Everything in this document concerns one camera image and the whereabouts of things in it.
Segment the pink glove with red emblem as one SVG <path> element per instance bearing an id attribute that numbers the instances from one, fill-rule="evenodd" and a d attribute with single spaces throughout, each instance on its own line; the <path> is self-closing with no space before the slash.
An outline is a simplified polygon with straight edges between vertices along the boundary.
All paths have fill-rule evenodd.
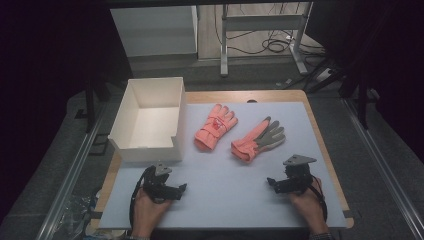
<path id="1" fill-rule="evenodd" d="M 216 104 L 210 111 L 202 128 L 194 135 L 194 144 L 201 151 L 212 151 L 218 141 L 230 131 L 238 119 L 227 106 Z"/>

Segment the pale blue table mat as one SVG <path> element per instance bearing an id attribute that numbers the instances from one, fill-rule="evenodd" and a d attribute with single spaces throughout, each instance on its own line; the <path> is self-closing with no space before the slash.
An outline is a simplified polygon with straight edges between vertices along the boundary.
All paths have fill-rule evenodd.
<path id="1" fill-rule="evenodd" d="M 296 228 L 304 222 L 287 195 L 277 194 L 267 177 L 284 178 L 283 162 L 298 154 L 316 159 L 313 175 L 323 184 L 328 206 L 327 223 L 344 228 L 347 223 L 319 148 L 307 111 L 301 102 L 232 103 L 230 109 L 238 124 L 211 152 L 199 151 L 193 143 L 195 132 L 211 110 L 209 104 L 186 105 L 184 155 L 181 161 L 168 161 L 172 172 L 169 185 L 187 184 L 160 223 L 162 229 L 246 229 Z M 231 153 L 231 143 L 244 137 L 261 120 L 270 116 L 285 129 L 285 142 L 259 154 L 245 164 Z M 103 228 L 127 229 L 130 198 L 144 169 L 150 162 L 122 159 L 115 184 L 100 220 Z"/>

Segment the white cabinet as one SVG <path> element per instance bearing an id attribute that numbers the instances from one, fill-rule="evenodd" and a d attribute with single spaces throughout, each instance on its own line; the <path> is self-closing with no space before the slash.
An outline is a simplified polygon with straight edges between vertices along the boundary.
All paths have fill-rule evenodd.
<path id="1" fill-rule="evenodd" d="M 111 9 L 128 57 L 195 54 L 196 6 Z"/>

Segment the person's right hand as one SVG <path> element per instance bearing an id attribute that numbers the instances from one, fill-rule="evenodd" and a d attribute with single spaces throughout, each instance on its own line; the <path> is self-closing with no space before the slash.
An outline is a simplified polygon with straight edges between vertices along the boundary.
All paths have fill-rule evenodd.
<path id="1" fill-rule="evenodd" d="M 330 233 L 318 196 L 311 189 L 306 190 L 303 194 L 290 193 L 289 198 L 306 221 L 312 236 Z"/>

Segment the aluminium rail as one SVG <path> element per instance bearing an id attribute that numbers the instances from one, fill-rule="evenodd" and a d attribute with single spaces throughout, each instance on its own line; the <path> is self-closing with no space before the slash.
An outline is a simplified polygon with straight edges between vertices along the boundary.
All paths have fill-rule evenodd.
<path id="1" fill-rule="evenodd" d="M 106 111 L 108 103 L 101 103 L 99 110 L 96 112 L 94 125 L 91 130 L 84 135 L 84 139 L 80 144 L 76 156 L 69 167 L 67 174 L 65 175 L 64 181 L 61 184 L 56 197 L 41 225 L 41 228 L 36 236 L 36 240 L 52 240 L 55 229 L 61 216 L 64 212 L 65 203 L 68 201 L 72 190 L 77 182 L 79 174 L 83 168 L 83 165 L 88 156 L 89 150 L 92 143 L 94 142 L 95 136 L 98 129 L 103 121 L 103 116 Z"/>
<path id="2" fill-rule="evenodd" d="M 369 152 L 371 159 L 376 165 L 377 170 L 379 171 L 415 240 L 424 240 L 424 221 L 422 220 L 410 197 L 403 190 L 393 171 L 390 169 L 385 157 L 380 151 L 380 148 L 377 146 L 371 133 L 359 121 L 357 117 L 358 111 L 356 110 L 354 104 L 346 99 L 342 99 L 341 102 L 346 107 L 356 131 L 364 142 L 364 145 Z"/>

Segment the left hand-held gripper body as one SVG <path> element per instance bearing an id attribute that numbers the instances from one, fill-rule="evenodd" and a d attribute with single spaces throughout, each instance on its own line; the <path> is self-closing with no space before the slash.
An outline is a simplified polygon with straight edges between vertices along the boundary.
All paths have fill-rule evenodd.
<path id="1" fill-rule="evenodd" d="M 174 193 L 175 187 L 166 185 L 171 172 L 172 170 L 163 163 L 156 163 L 143 172 L 142 188 L 154 203 L 161 204 L 167 200 L 168 194 Z"/>

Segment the white box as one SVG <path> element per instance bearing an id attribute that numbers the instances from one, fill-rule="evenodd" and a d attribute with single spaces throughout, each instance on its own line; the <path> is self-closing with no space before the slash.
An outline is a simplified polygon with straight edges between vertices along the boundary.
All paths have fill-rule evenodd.
<path id="1" fill-rule="evenodd" d="M 129 79 L 109 140 L 127 162 L 181 161 L 185 117 L 182 77 Z"/>

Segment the white power strip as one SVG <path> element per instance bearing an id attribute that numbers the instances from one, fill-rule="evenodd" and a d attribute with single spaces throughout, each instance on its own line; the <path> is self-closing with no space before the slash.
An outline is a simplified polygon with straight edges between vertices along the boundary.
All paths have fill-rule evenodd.
<path id="1" fill-rule="evenodd" d="M 329 78 L 333 74 L 333 70 L 330 68 L 326 68 L 324 71 L 322 71 L 317 77 L 316 80 L 318 82 L 322 82 Z"/>

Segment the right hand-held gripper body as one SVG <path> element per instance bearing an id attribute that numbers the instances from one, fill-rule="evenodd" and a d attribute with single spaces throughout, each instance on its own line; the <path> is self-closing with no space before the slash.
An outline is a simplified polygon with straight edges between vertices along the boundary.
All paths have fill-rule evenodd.
<path id="1" fill-rule="evenodd" d="M 290 192 L 304 193 L 312 183 L 309 164 L 314 162 L 316 162 L 315 158 L 297 154 L 284 161 L 287 179 L 282 185 L 288 185 L 291 188 Z"/>

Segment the pink glove with grey palm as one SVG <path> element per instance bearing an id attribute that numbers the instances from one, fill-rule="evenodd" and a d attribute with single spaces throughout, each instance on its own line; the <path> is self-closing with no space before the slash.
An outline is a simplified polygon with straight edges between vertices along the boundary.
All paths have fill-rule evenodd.
<path id="1" fill-rule="evenodd" d="M 250 163 L 261 152 L 272 150 L 285 141 L 284 127 L 278 120 L 266 117 L 242 139 L 231 143 L 231 153 L 238 159 Z"/>

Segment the grey metal desk frame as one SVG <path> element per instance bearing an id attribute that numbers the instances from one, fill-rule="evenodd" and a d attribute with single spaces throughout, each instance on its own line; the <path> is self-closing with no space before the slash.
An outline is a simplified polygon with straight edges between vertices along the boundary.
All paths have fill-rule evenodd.
<path id="1" fill-rule="evenodd" d="M 290 52 L 301 75 L 306 75 L 308 70 L 300 55 L 300 44 L 309 18 L 312 3 L 308 2 L 301 14 L 291 15 L 247 15 L 228 16 L 227 5 L 222 9 L 222 43 L 220 55 L 220 74 L 228 75 L 228 54 L 226 34 L 234 31 L 266 31 L 266 30 L 294 30 L 297 32 L 295 41 L 289 45 Z"/>

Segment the black stand leg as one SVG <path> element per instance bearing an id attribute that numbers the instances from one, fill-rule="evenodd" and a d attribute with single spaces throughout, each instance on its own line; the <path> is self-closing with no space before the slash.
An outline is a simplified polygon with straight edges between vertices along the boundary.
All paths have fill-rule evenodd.
<path id="1" fill-rule="evenodd" d="M 356 106 L 357 106 L 357 119 L 360 124 L 367 129 L 368 124 L 366 120 L 367 110 L 367 83 L 362 77 L 349 77 L 343 81 L 341 87 L 338 90 L 339 95 L 342 98 L 352 98 L 354 93 L 357 93 Z"/>
<path id="2" fill-rule="evenodd" d="M 87 109 L 86 132 L 89 133 L 95 124 L 94 96 L 97 96 L 100 102 L 107 102 L 111 94 L 106 86 L 106 81 L 101 77 L 96 77 L 86 81 L 85 95 Z"/>

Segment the person's left hand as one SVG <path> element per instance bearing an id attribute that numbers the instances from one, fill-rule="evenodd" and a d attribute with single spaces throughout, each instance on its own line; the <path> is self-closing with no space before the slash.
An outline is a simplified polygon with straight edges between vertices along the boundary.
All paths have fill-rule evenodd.
<path id="1" fill-rule="evenodd" d="M 171 200 L 154 203 L 144 190 L 140 189 L 135 198 L 131 236 L 149 238 L 171 204 Z"/>

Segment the clear plastic bag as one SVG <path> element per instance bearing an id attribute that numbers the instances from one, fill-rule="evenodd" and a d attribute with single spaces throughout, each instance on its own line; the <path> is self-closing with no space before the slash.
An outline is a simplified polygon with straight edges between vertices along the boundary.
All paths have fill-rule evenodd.
<path id="1" fill-rule="evenodd" d="M 65 204 L 63 215 L 56 228 L 56 240 L 83 240 L 85 229 L 92 218 L 97 203 L 96 196 L 72 195 Z"/>

